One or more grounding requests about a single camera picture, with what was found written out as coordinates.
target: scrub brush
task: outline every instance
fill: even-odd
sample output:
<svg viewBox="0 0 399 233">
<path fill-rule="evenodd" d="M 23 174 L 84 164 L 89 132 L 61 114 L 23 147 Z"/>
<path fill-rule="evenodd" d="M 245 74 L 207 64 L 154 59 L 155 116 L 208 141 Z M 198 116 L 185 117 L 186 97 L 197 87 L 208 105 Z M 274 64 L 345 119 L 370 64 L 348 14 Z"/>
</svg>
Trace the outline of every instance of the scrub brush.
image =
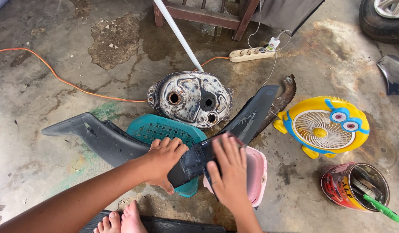
<svg viewBox="0 0 399 233">
<path fill-rule="evenodd" d="M 375 200 L 376 194 L 370 188 L 368 188 L 366 185 L 364 185 L 362 182 L 360 182 L 359 180 L 357 180 L 355 178 L 352 178 L 352 184 L 355 185 L 360 190 L 362 190 L 362 191 L 359 191 L 357 188 L 352 187 L 353 191 L 355 191 L 361 195 L 363 194 L 363 199 L 365 199 L 370 204 L 372 204 L 373 207 L 375 207 L 377 210 L 382 212 L 388 218 L 399 223 L 399 215 L 397 215 L 395 212 L 390 210 L 388 207 L 384 206 L 382 203 Z"/>
</svg>

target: green brush handle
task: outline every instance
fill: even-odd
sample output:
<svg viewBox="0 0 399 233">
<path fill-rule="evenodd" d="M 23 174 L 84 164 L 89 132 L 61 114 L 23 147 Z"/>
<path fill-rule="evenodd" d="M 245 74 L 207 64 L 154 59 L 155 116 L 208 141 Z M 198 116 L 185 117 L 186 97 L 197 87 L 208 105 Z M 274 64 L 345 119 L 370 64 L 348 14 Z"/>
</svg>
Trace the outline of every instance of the green brush handle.
<svg viewBox="0 0 399 233">
<path fill-rule="evenodd" d="M 367 194 L 363 195 L 363 199 L 370 202 L 377 210 L 382 212 L 384 215 L 388 216 L 388 218 L 394 220 L 395 222 L 399 223 L 399 215 L 395 214 L 392 210 L 388 207 L 382 205 L 378 201 L 372 199 Z"/>
</svg>

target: white pipe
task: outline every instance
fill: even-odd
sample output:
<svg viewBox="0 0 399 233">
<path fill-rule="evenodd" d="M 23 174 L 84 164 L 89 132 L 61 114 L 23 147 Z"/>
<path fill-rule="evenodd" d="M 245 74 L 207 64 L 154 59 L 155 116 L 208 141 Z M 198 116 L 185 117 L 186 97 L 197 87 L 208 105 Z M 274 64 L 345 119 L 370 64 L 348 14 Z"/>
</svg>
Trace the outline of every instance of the white pipe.
<svg viewBox="0 0 399 233">
<path fill-rule="evenodd" d="M 158 6 L 159 10 L 165 17 L 166 21 L 168 22 L 169 26 L 171 26 L 172 30 L 174 31 L 176 37 L 178 38 L 179 42 L 181 42 L 182 46 L 184 47 L 186 53 L 188 54 L 189 58 L 194 63 L 195 67 L 197 67 L 198 71 L 203 72 L 201 65 L 199 64 L 197 58 L 195 57 L 194 53 L 192 52 L 191 48 L 189 47 L 188 43 L 186 42 L 184 36 L 182 35 L 181 31 L 179 30 L 178 26 L 176 26 L 175 22 L 171 14 L 166 9 L 166 6 L 162 2 L 162 0 L 153 0 L 156 5 Z"/>
</svg>

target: black rubber mat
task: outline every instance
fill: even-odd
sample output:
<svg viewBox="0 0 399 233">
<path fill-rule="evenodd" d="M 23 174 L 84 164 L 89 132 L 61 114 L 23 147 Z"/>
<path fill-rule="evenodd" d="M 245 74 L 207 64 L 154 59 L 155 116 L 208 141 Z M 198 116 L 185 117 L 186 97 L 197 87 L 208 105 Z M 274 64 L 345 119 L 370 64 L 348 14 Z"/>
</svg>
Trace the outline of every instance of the black rubber mat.
<svg viewBox="0 0 399 233">
<path fill-rule="evenodd" d="M 109 216 L 110 212 L 109 210 L 103 210 L 98 213 L 79 233 L 93 233 L 97 224 L 102 221 L 104 216 Z M 225 229 L 218 225 L 196 224 L 147 216 L 141 216 L 141 220 L 148 233 L 225 233 Z"/>
</svg>

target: orange extension cord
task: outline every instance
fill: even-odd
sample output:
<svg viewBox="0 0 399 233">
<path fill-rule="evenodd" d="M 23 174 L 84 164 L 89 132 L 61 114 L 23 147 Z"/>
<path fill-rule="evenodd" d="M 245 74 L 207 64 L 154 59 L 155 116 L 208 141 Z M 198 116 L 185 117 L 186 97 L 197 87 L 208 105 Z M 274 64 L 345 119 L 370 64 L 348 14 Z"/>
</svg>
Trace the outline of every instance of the orange extension cord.
<svg viewBox="0 0 399 233">
<path fill-rule="evenodd" d="M 98 97 L 103 97 L 103 98 L 108 98 L 108 99 L 115 99 L 115 100 L 121 100 L 121 101 L 127 101 L 127 102 L 146 102 L 146 101 L 147 101 L 147 100 L 121 99 L 121 98 L 114 98 L 114 97 L 109 97 L 109 96 L 105 96 L 105 95 L 90 93 L 90 92 L 88 92 L 88 91 L 86 91 L 86 90 L 83 90 L 82 88 L 80 88 L 80 87 L 78 87 L 78 86 L 76 86 L 76 85 L 74 85 L 74 84 L 72 84 L 72 83 L 70 83 L 70 82 L 67 82 L 66 80 L 63 80 L 62 78 L 60 78 L 60 77 L 56 74 L 56 72 L 53 70 L 53 68 L 52 68 L 46 61 L 44 61 L 44 59 L 43 59 L 40 55 L 36 54 L 33 50 L 31 50 L 31 49 L 26 49 L 26 48 L 12 48 L 12 49 L 1 49 L 0 52 L 8 51 L 8 50 L 27 50 L 27 51 L 31 52 L 32 54 L 36 55 L 42 62 L 44 62 L 44 64 L 46 64 L 46 66 L 51 70 L 51 72 L 53 72 L 53 75 L 56 76 L 56 78 L 57 78 L 58 80 L 60 80 L 60 81 L 62 81 L 62 82 L 64 82 L 64 83 L 66 83 L 66 84 L 68 84 L 68 85 L 70 85 L 70 86 L 72 86 L 72 87 L 74 87 L 74 88 L 77 88 L 77 89 L 79 89 L 80 91 L 82 91 L 82 92 L 84 92 L 84 93 L 92 94 L 92 95 L 95 95 L 95 96 L 98 96 Z M 216 58 L 229 59 L 229 58 L 227 58 L 227 57 L 214 57 L 214 58 L 211 58 L 211 59 L 209 59 L 208 61 L 206 61 L 206 62 L 205 62 L 204 64 L 202 64 L 201 66 L 207 64 L 209 61 L 212 61 L 212 60 L 214 60 L 214 59 L 216 59 Z"/>
</svg>

